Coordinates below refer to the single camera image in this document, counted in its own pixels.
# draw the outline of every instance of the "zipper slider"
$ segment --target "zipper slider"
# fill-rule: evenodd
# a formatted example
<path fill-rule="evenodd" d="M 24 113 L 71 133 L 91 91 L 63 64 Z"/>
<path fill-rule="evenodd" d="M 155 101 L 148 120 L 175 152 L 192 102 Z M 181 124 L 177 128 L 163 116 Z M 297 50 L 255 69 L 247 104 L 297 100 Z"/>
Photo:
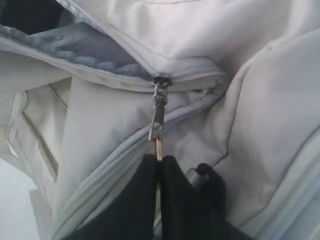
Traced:
<path fill-rule="evenodd" d="M 154 86 L 154 112 L 151 129 L 149 131 L 149 141 L 155 141 L 155 153 L 158 161 L 162 160 L 162 139 L 165 123 L 165 105 L 168 102 L 168 87 L 172 85 L 167 77 L 157 76 L 153 79 Z"/>

